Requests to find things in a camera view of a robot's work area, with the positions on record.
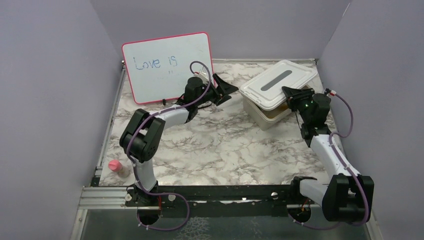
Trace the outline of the white bin lid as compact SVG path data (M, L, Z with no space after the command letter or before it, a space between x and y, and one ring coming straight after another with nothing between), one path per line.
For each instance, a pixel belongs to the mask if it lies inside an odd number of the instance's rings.
M314 68L281 60L244 83L239 91L261 109L270 111L286 100L282 87L300 89L317 75Z

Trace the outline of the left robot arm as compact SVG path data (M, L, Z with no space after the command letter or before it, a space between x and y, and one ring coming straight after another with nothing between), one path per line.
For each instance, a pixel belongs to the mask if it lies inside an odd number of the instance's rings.
M210 102L216 106L231 99L238 87L225 82L216 73L204 82L200 74L190 77L174 105L157 112L137 109L124 129L119 145L131 161L138 199L144 205L157 200L157 179L153 170L153 156L159 148L164 130L190 122L201 106Z

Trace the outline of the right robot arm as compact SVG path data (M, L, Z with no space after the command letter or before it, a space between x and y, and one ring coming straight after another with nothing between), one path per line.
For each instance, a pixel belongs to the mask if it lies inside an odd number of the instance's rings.
M300 126L302 139L318 156L329 176L327 185L313 177L295 177L288 190L289 199L296 204L312 200L321 207L329 222L353 226L365 224L371 216L374 181L355 169L335 142L335 136L346 138L351 134L354 123L352 108L335 90L328 88L324 93L316 93L312 88L283 86L281 89L288 108L300 114L303 121ZM351 125L345 135L331 131L326 123L332 97L339 98L348 106Z

